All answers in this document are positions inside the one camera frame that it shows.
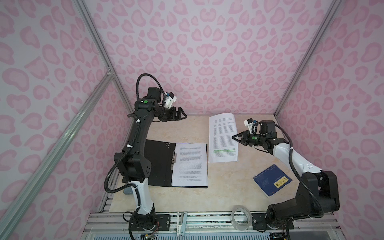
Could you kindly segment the printed paper sheet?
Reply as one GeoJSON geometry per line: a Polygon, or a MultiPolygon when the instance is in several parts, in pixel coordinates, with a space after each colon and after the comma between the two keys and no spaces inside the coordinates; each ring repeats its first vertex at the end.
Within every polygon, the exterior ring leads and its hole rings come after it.
{"type": "Polygon", "coordinates": [[[223,113],[209,117],[209,162],[227,163],[238,161],[238,143],[235,116],[223,113]]]}
{"type": "Polygon", "coordinates": [[[207,144],[176,144],[171,186],[208,187],[207,144]]]}

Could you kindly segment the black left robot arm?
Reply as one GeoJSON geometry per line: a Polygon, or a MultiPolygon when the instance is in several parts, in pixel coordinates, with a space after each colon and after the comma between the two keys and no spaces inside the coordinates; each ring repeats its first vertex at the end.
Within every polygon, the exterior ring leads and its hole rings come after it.
{"type": "Polygon", "coordinates": [[[154,118],[163,123],[187,118],[182,108],[166,104],[166,99],[173,103],[174,97],[172,93],[164,93],[160,88],[149,87],[148,94],[136,100],[135,111],[129,115],[133,124],[127,143],[120,153],[115,154],[115,163],[110,171],[113,173],[118,169],[125,185],[112,190],[108,188],[109,180],[104,183],[108,193],[117,193],[126,188],[133,191],[136,207],[129,224],[136,224],[146,231],[151,231],[159,224],[156,223],[155,205],[149,192],[148,178],[152,163],[145,157],[145,144],[154,118]]]}

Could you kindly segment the white folder with black inside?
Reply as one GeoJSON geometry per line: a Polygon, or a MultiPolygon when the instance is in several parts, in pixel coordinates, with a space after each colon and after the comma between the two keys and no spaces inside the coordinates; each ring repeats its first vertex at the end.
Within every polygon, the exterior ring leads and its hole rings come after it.
{"type": "Polygon", "coordinates": [[[171,162],[176,144],[154,140],[147,140],[145,157],[152,163],[149,185],[156,187],[172,187],[171,162]]]}

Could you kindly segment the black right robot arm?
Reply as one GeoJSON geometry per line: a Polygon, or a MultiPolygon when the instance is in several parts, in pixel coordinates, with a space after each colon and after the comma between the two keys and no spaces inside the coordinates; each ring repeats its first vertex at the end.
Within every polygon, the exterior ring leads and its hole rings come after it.
{"type": "Polygon", "coordinates": [[[285,227],[290,230],[293,221],[322,218],[326,213],[340,209],[338,180],[332,171],[324,171],[299,154],[287,132],[272,120],[245,121],[248,130],[233,135],[243,146],[268,153],[291,169],[299,181],[294,198],[268,206],[266,227],[285,227]]]}

